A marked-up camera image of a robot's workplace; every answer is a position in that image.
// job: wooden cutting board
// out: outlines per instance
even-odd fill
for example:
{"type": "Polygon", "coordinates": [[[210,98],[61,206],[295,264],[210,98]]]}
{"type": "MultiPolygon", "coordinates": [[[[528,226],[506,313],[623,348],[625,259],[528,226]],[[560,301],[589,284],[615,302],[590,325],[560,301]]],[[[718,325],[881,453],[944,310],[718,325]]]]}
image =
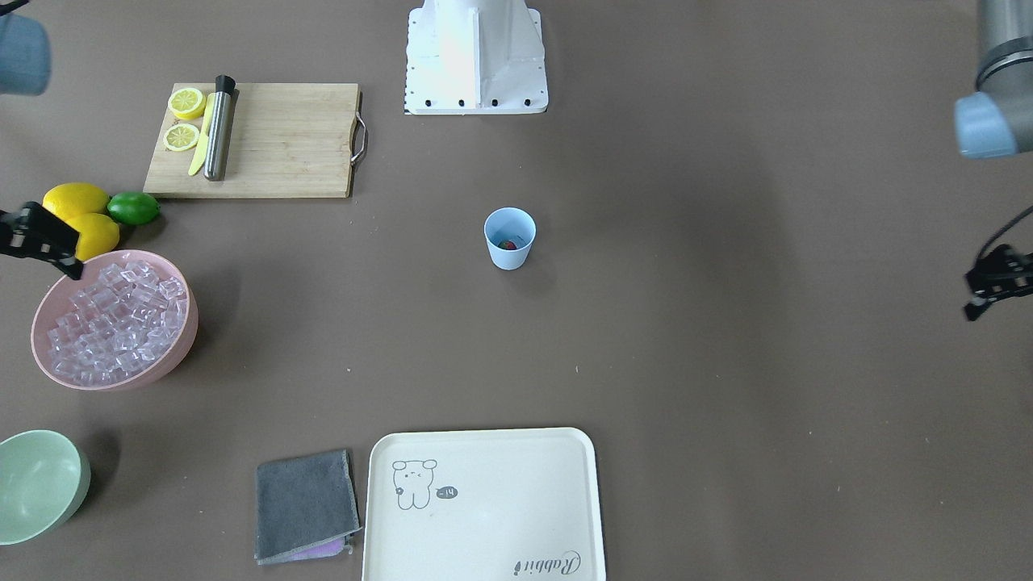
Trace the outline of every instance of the wooden cutting board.
{"type": "MultiPolygon", "coordinates": [[[[212,83],[177,83],[173,91],[212,83]]],[[[187,170],[193,149],[168,151],[162,135],[180,121],[165,110],[144,191],[156,197],[347,197],[358,85],[240,83],[221,182],[187,170]]]]}

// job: lemon slice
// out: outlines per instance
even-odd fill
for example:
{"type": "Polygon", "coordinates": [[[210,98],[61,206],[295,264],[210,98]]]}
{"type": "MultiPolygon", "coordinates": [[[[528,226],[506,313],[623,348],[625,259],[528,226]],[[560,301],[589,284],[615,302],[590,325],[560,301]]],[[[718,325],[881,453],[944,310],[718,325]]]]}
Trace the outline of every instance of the lemon slice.
{"type": "Polygon", "coordinates": [[[205,113],[205,93],[200,89],[184,87],[168,97],[168,109],[177,119],[197,119],[205,113]]]}
{"type": "Polygon", "coordinates": [[[168,151],[186,151],[197,145],[200,129],[189,123],[177,123],[165,131],[162,141],[168,151]]]}

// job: bear drawing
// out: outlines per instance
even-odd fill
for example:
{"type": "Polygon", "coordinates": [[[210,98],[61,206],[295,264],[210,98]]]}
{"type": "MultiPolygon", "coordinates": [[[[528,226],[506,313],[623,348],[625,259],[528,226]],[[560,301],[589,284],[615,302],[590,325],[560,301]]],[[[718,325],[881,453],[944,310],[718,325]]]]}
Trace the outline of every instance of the bear drawing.
{"type": "Polygon", "coordinates": [[[431,483],[437,465],[437,460],[399,460],[392,464],[399,509],[426,509],[431,503],[431,483]]]}

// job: green bowl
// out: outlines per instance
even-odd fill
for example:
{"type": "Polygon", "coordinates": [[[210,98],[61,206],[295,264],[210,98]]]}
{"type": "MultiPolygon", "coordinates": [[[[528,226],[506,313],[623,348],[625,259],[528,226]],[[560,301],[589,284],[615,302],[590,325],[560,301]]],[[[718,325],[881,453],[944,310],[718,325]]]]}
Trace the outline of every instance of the green bowl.
{"type": "Polygon", "coordinates": [[[90,463],[67,437],[31,430],[0,442],[0,545],[57,528],[90,488],[90,463]]]}

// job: cutting board handle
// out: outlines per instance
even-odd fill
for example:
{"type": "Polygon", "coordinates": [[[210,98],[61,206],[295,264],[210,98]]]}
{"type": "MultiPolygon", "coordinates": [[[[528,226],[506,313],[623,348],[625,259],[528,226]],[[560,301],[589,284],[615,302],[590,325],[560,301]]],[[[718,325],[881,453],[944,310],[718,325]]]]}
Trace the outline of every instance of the cutting board handle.
{"type": "Polygon", "coordinates": [[[355,111],[355,121],[358,122],[358,126],[363,128],[363,141],[359,142],[362,145],[358,147],[358,151],[351,156],[351,166],[354,167],[358,161],[366,157],[366,146],[370,143],[370,132],[366,129],[366,122],[363,121],[363,116],[355,111]]]}

